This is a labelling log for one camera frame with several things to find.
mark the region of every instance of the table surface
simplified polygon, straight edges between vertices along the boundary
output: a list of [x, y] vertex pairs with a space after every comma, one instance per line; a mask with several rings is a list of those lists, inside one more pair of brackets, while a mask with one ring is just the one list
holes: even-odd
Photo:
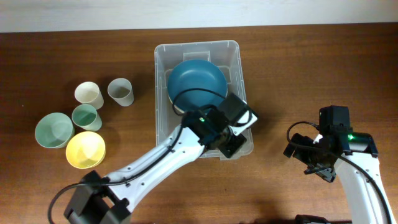
[[[329, 105], [350, 109], [355, 131], [371, 133], [381, 176], [398, 217], [398, 24], [109, 30], [0, 34], [0, 223], [45, 223], [52, 197], [90, 170], [73, 168], [65, 149], [34, 138], [46, 114], [71, 115], [76, 86], [96, 82], [106, 157], [101, 175], [155, 146], [154, 49], [159, 44], [233, 39], [239, 43], [248, 103], [259, 115], [254, 150], [233, 161], [198, 159], [174, 172], [137, 206], [132, 222], [249, 223], [296, 214], [349, 220], [339, 180], [329, 184], [282, 152], [287, 128], [318, 122]], [[135, 103], [120, 107], [108, 83], [129, 79]], [[294, 131], [315, 136], [311, 127]], [[53, 210], [57, 223], [72, 195]]]

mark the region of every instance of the blue bowl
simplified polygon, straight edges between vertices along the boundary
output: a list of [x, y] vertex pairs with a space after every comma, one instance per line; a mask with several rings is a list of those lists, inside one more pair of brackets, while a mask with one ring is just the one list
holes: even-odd
[[[190, 88], [204, 88], [226, 96], [227, 82], [223, 72], [206, 60], [186, 60], [178, 64], [169, 76], [167, 91], [170, 100], [182, 91]], [[176, 106], [182, 111], [196, 110], [204, 105], [218, 106], [223, 99], [212, 93], [193, 90], [179, 96]]]

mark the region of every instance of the white wall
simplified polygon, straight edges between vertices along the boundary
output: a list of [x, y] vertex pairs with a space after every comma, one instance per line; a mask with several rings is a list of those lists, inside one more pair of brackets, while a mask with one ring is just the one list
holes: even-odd
[[398, 21], [398, 0], [0, 0], [0, 32]]

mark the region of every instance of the gray container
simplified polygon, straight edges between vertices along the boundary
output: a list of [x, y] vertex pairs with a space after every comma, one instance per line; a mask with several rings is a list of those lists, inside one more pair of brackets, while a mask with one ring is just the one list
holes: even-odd
[[[234, 40], [197, 42], [186, 44], [160, 44], [155, 48], [155, 95], [156, 95], [156, 145], [159, 145], [181, 122], [181, 117], [174, 114], [167, 94], [167, 80], [173, 68], [190, 59], [203, 59], [215, 64], [225, 75], [228, 93], [234, 93], [246, 100], [244, 90], [241, 55], [239, 45]], [[230, 159], [238, 159], [253, 151], [251, 130], [243, 133], [248, 140]], [[218, 150], [209, 150], [201, 158], [227, 158]]]

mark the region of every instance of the white cup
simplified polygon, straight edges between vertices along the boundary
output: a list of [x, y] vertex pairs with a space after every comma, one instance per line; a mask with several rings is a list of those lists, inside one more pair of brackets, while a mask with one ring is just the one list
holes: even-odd
[[77, 106], [72, 112], [72, 121], [87, 131], [98, 131], [102, 126], [97, 110], [89, 104]]
[[104, 98], [100, 92], [100, 88], [93, 82], [84, 82], [75, 90], [75, 98], [82, 104], [94, 106], [96, 110], [104, 105]]
[[131, 83], [125, 78], [111, 81], [108, 85], [108, 94], [121, 106], [130, 106], [134, 101]]

